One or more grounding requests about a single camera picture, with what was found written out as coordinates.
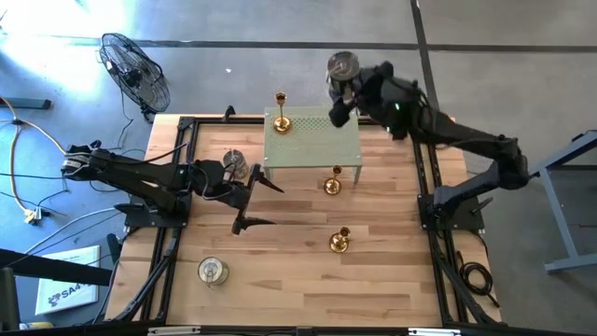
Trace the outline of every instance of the concrete floor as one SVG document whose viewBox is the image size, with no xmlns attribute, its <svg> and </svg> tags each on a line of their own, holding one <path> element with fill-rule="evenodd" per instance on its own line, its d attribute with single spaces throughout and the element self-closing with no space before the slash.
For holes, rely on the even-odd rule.
<svg viewBox="0 0 597 336">
<path fill-rule="evenodd" d="M 95 139 L 116 144 L 125 124 L 117 85 L 96 62 L 93 47 L 65 46 L 64 39 L 35 35 L 99 37 L 120 32 L 154 40 L 308 41 L 416 43 L 408 0 L 64 1 L 60 5 L 27 1 L 0 4 L 9 11 L 0 37 L 0 93 L 48 98 L 50 111 L 18 110 L 53 134 L 64 146 Z M 435 44 L 595 45 L 597 22 L 591 0 L 420 0 L 427 41 Z M 261 113 L 273 93 L 288 93 L 289 105 L 327 105 L 325 66 L 332 49 L 166 49 L 145 48 L 168 79 L 172 103 L 167 113 L 223 113 L 234 105 L 241 113 Z M 401 77 L 423 79 L 418 51 L 358 50 L 361 63 L 394 63 Z M 572 137 L 597 124 L 597 54 L 455 53 L 430 55 L 441 107 L 460 122 L 492 133 L 518 136 L 530 163 L 541 161 Z M 145 148 L 150 126 L 125 98 L 135 121 L 125 148 Z M 8 113 L 2 112 L 5 118 Z M 0 127 L 0 158 L 8 157 L 13 126 Z M 132 152 L 140 157 L 143 153 Z M 7 160 L 2 172 L 7 172 Z M 488 162 L 466 156 L 469 170 Z M 22 133 L 16 172 L 59 175 L 62 155 L 34 130 Z M 38 202 L 61 188 L 61 181 L 20 178 L 19 194 Z M 24 251 L 69 220 L 124 203 L 123 192 L 99 193 L 87 183 L 68 182 L 47 206 L 67 214 L 32 227 L 22 223 L 14 200 L 0 195 L 0 246 Z M 9 192 L 7 177 L 0 190 Z M 532 182 L 518 191 L 494 191 L 483 210 L 486 240 L 504 320 L 518 327 L 595 333 L 597 266 L 546 275 L 543 263 L 564 257 L 556 222 L 543 187 Z M 61 233 L 84 228 L 90 218 Z M 595 216 L 588 217 L 594 222 Z M 73 237 L 48 252 L 93 244 L 109 232 L 121 235 L 122 217 Z M 591 251 L 595 229 L 575 230 Z M 21 310 L 32 318 L 31 307 Z"/>
</svg>

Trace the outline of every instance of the gold candle holder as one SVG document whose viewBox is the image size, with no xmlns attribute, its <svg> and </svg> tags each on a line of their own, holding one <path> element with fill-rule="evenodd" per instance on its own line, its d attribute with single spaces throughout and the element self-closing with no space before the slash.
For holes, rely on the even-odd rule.
<svg viewBox="0 0 597 336">
<path fill-rule="evenodd" d="M 278 92 L 275 95 L 276 103 L 280 106 L 280 117 L 273 121 L 273 129 L 280 134 L 286 134 L 290 131 L 291 123 L 290 119 L 284 116 L 283 106 L 286 103 L 286 93 Z"/>
<path fill-rule="evenodd" d="M 329 237 L 329 248 L 336 252 L 342 253 L 348 249 L 348 236 L 351 231 L 346 227 L 340 228 L 340 230 Z"/>
<path fill-rule="evenodd" d="M 334 166 L 332 172 L 334 173 L 334 177 L 330 177 L 324 181 L 324 191 L 328 195 L 338 195 L 342 190 L 342 183 L 336 176 L 342 173 L 342 168 L 340 166 Z"/>
</svg>

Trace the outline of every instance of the wooden table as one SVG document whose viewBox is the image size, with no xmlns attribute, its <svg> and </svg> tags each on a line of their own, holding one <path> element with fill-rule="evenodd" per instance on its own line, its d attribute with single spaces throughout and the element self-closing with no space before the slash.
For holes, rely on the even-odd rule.
<svg viewBox="0 0 597 336">
<path fill-rule="evenodd" d="M 148 158 L 172 149 L 179 117 L 156 117 Z M 329 169 L 313 168 L 277 173 L 275 183 L 285 194 L 257 185 L 247 215 L 277 226 L 256 226 L 235 236 L 230 232 L 234 209 L 194 198 L 178 252 L 169 325 L 440 325 L 429 245 L 419 229 L 412 144 L 392 142 L 377 126 L 360 130 L 364 167 L 357 186 L 348 174 L 340 175 L 346 182 L 342 192 L 328 196 L 321 184 L 331 176 Z M 263 126 L 201 126 L 196 159 L 221 160 L 230 148 L 239 149 L 249 163 L 260 162 Z M 437 155 L 445 184 L 467 179 L 462 151 L 450 148 Z M 327 240 L 341 226 L 350 228 L 352 241 L 347 252 L 335 254 Z M 146 280 L 155 236 L 155 229 L 141 229 L 125 242 L 107 317 L 122 311 Z M 488 265 L 477 237 L 456 231 L 454 241 L 465 261 Z M 208 288 L 197 275 L 199 262 L 208 256 L 229 265 L 229 279 L 221 287 Z M 161 288 L 160 280 L 152 316 Z M 450 286 L 447 292 L 455 315 Z M 500 319 L 488 298 L 475 298 Z"/>
</svg>

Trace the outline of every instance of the round container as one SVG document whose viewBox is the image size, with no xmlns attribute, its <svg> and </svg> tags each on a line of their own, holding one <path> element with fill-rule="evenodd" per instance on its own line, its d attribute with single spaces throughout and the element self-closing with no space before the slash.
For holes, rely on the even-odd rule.
<svg viewBox="0 0 597 336">
<path fill-rule="evenodd" d="M 353 99 L 353 79 L 359 74 L 360 66 L 356 55 L 350 51 L 341 51 L 327 61 L 328 92 L 336 103 L 341 97 L 345 104 Z"/>
<path fill-rule="evenodd" d="M 197 274 L 208 287 L 217 286 L 222 285 L 228 279 L 229 268 L 226 262 L 216 257 L 208 257 L 199 263 Z"/>
<path fill-rule="evenodd" d="M 226 168 L 226 172 L 232 174 L 234 172 L 235 179 L 242 179 L 249 174 L 249 166 L 246 164 L 246 160 L 244 159 L 244 155 L 240 150 L 232 149 L 224 154 L 224 166 L 232 164 L 230 167 Z"/>
</svg>

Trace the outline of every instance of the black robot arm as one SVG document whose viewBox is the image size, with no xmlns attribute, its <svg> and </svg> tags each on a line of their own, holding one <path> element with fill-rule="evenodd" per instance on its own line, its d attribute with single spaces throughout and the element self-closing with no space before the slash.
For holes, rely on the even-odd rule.
<svg viewBox="0 0 597 336">
<path fill-rule="evenodd" d="M 117 155 L 99 148 L 100 145 L 95 142 L 91 146 L 70 146 L 62 164 L 62 174 L 75 181 L 101 181 L 140 198 L 141 203 L 116 206 L 127 215 L 187 217 L 190 194 L 194 191 L 206 201 L 218 201 L 239 210 L 232 227 L 234 234 L 249 226 L 273 224 L 265 219 L 244 216 L 256 182 L 283 192 L 265 178 L 258 164 L 251 169 L 249 183 L 245 185 L 226 180 L 225 167 L 220 161 L 154 164 Z"/>
<path fill-rule="evenodd" d="M 357 108 L 361 116 L 369 115 L 395 140 L 409 134 L 420 143 L 458 147 L 493 160 L 486 172 L 458 186 L 436 188 L 422 215 L 430 220 L 451 217 L 469 198 L 497 188 L 519 189 L 528 183 L 527 160 L 521 154 L 517 138 L 485 133 L 454 122 L 428 103 L 416 81 L 394 77 L 394 67 L 389 62 L 351 72 L 348 70 L 354 66 L 351 57 L 336 54 L 330 59 L 333 64 L 328 64 L 330 96 L 334 102 L 329 116 L 336 127 L 346 123 L 350 111 Z M 343 68 L 344 76 L 335 78 L 333 69 L 339 68 Z"/>
</svg>

